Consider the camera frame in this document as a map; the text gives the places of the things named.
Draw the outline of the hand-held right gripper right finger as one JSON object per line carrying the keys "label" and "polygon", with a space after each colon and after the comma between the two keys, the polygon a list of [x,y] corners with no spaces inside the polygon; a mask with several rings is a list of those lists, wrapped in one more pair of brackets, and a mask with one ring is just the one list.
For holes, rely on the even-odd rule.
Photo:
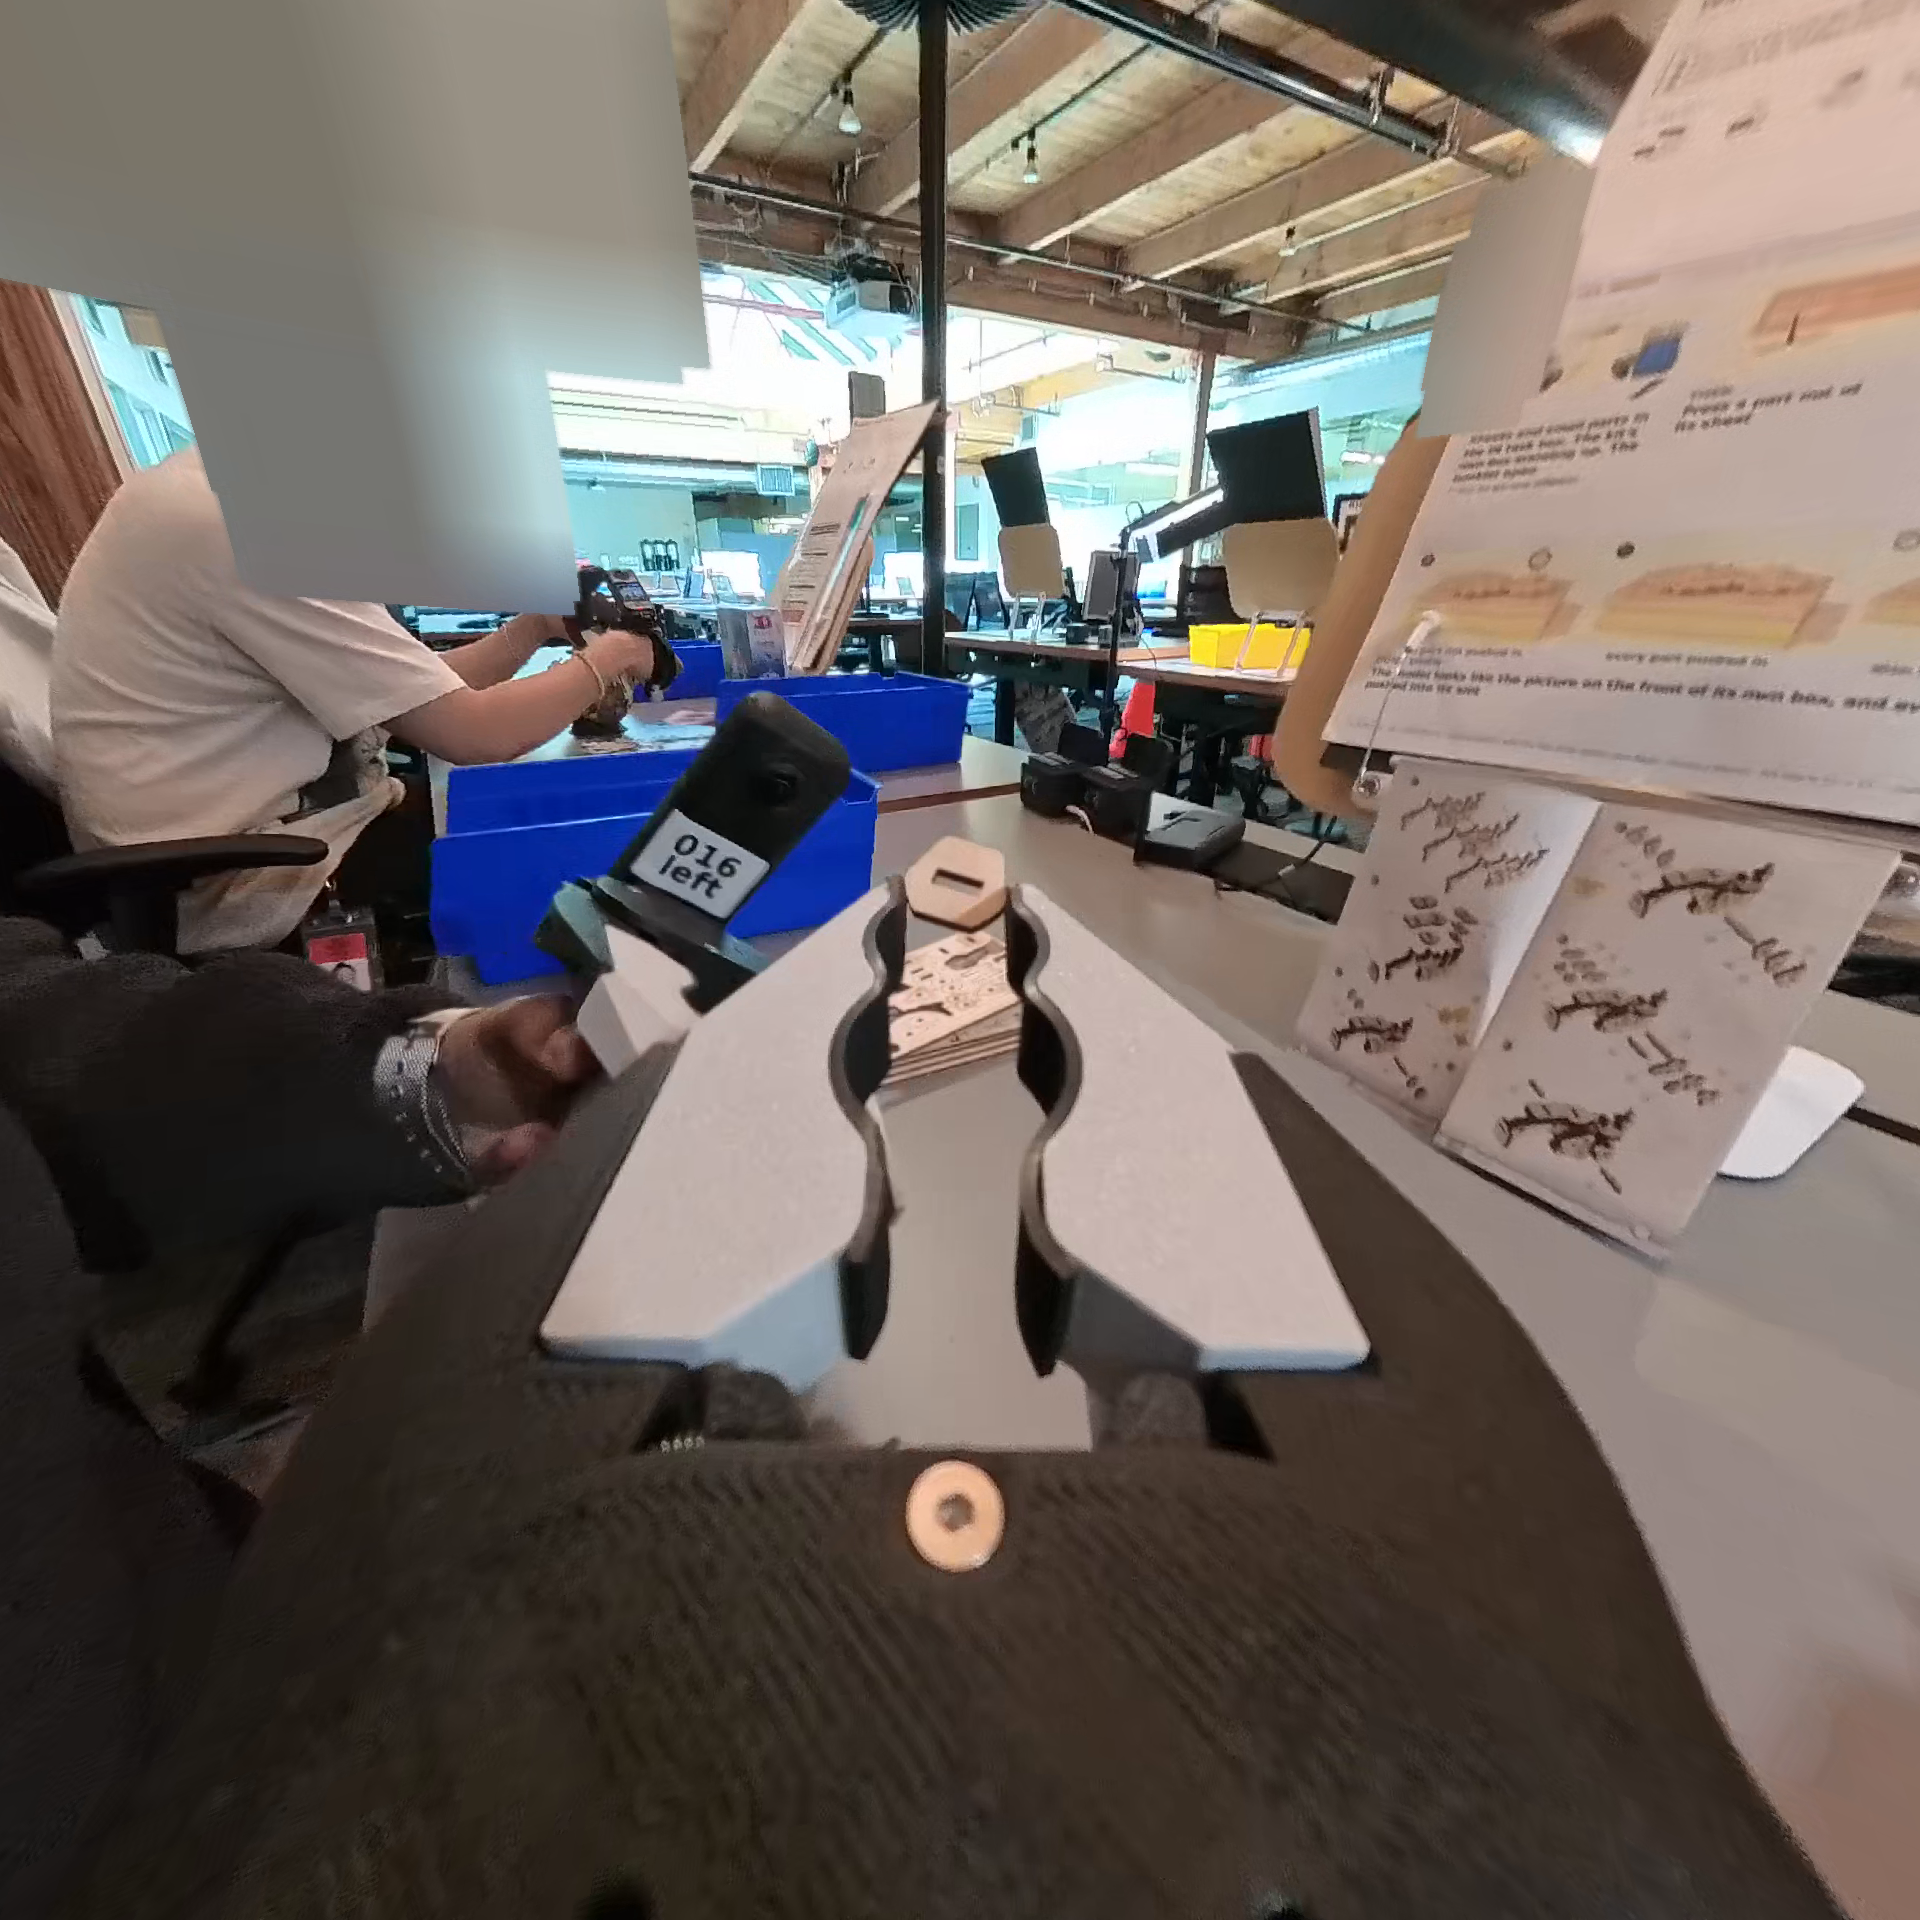
{"label": "hand-held right gripper right finger", "polygon": [[1035,1374],[1352,1371],[1373,1342],[1231,1044],[1042,889],[1002,913],[1017,1074],[1016,1316]]}

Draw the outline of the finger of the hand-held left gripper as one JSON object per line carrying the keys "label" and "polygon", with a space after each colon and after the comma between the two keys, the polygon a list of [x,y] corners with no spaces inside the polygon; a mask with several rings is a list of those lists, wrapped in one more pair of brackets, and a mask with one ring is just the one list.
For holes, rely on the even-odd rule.
{"label": "finger of the hand-held left gripper", "polygon": [[608,1081],[632,1071],[649,1050],[685,1041],[700,1020],[690,1002],[694,976],[661,947],[626,928],[608,928],[611,964],[596,976],[573,1014],[573,1029]]}

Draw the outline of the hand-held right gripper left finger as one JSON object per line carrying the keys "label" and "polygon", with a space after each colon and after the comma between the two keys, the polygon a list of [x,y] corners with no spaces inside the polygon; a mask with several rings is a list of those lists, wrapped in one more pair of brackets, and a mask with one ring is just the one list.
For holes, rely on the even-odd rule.
{"label": "hand-held right gripper left finger", "polygon": [[874,885],[649,1050],[658,1089],[541,1319],[569,1360],[728,1367],[812,1392],[891,1304],[891,1068],[905,886]]}

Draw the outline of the stack of wooden puzzle sheets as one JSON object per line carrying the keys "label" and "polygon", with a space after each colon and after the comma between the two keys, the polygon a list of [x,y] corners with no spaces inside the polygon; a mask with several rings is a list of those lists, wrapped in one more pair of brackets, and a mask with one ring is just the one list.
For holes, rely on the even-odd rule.
{"label": "stack of wooden puzzle sheets", "polygon": [[891,1068],[896,1089],[947,1068],[1017,1050],[1024,1007],[1008,984],[996,931],[952,931],[905,956],[891,995]]}

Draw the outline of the grey desk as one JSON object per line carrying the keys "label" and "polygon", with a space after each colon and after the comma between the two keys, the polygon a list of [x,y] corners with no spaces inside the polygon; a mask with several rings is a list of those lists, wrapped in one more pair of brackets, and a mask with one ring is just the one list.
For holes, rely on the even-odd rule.
{"label": "grey desk", "polygon": [[1231,1044],[1260,1050],[1493,1287],[1609,1459],[1748,1766],[1855,1916],[1916,1915],[1916,1020],[1833,1001],[1867,1081],[1773,1181],[1717,1181],[1672,1257],[1499,1191],[1289,1047],[1325,928],[1020,809],[1005,778],[886,781],[874,876],[996,845]]}

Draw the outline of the small blue plastic bin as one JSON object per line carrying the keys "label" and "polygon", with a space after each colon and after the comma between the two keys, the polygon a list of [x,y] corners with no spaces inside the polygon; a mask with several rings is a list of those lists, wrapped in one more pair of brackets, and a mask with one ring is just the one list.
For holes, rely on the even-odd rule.
{"label": "small blue plastic bin", "polygon": [[972,699],[966,681],[920,673],[728,679],[718,688],[715,721],[725,721],[755,691],[776,693],[831,733],[865,778],[959,761]]}

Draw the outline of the hexagonal wooden piece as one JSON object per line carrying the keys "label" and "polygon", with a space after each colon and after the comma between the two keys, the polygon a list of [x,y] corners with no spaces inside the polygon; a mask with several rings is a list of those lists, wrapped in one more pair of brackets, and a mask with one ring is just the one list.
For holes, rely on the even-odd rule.
{"label": "hexagonal wooden piece", "polygon": [[1002,855],[965,837],[928,845],[901,876],[907,912],[949,931],[980,931],[1001,920],[1008,882]]}

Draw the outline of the tilted wooden clipboard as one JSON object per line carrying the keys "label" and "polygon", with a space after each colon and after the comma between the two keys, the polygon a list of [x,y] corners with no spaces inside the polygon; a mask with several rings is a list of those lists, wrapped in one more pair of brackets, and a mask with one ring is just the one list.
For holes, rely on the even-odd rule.
{"label": "tilted wooden clipboard", "polygon": [[920,401],[855,419],[834,446],[831,469],[779,565],[770,609],[779,620],[786,679],[825,673],[841,644],[856,592],[870,580],[871,538],[891,492],[940,426],[944,407]]}

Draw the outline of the black charger block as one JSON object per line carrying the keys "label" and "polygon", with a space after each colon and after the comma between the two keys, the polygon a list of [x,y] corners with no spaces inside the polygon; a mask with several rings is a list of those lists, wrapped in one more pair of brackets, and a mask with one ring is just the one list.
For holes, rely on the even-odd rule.
{"label": "black charger block", "polygon": [[1020,806],[1042,819],[1074,819],[1112,842],[1136,842],[1148,830],[1152,782],[1118,764],[1068,755],[1027,755]]}

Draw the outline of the flat black box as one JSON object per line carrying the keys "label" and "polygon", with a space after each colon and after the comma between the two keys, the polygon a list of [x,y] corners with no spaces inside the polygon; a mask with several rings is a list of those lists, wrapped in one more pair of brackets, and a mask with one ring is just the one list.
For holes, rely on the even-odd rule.
{"label": "flat black box", "polygon": [[1234,813],[1176,806],[1139,830],[1133,862],[1212,876],[1243,842],[1243,828]]}

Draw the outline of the puzzle assembly booklet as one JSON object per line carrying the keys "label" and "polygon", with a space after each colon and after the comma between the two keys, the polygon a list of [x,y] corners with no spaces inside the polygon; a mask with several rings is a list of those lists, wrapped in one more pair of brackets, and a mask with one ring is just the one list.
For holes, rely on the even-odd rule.
{"label": "puzzle assembly booklet", "polygon": [[1876,839],[1401,755],[1294,1041],[1664,1257],[1894,871]]}

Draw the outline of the black office chair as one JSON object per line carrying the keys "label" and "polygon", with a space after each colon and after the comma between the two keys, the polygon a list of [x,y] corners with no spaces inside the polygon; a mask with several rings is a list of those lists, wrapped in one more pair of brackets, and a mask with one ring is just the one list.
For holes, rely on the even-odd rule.
{"label": "black office chair", "polygon": [[103,937],[111,952],[179,956],[179,898],[201,877],[312,868],[316,837],[188,837],[78,850],[56,803],[2,764],[2,916],[66,937]]}

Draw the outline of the white stand base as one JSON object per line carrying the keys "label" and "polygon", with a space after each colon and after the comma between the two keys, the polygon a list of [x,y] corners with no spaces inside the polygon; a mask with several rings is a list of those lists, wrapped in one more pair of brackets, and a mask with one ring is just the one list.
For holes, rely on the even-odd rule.
{"label": "white stand base", "polygon": [[1766,1093],[1725,1150],[1717,1176],[1773,1181],[1825,1141],[1864,1096],[1864,1077],[1840,1060],[1788,1044]]}

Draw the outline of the person's black clothing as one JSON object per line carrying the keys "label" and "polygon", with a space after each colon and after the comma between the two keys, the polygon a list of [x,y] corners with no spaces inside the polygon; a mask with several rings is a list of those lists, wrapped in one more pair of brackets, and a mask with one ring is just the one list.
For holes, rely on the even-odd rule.
{"label": "person's black clothing", "polygon": [[227,1523],[140,1410],[82,1377],[50,1176],[2,1120],[2,1915],[48,1916],[157,1729],[230,1572]]}

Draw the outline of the printed instruction sheet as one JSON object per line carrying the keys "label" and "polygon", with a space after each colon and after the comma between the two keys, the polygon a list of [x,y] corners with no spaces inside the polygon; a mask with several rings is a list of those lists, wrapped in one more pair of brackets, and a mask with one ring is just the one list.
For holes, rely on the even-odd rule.
{"label": "printed instruction sheet", "polygon": [[1675,2],[1328,749],[1916,830],[1916,7]]}

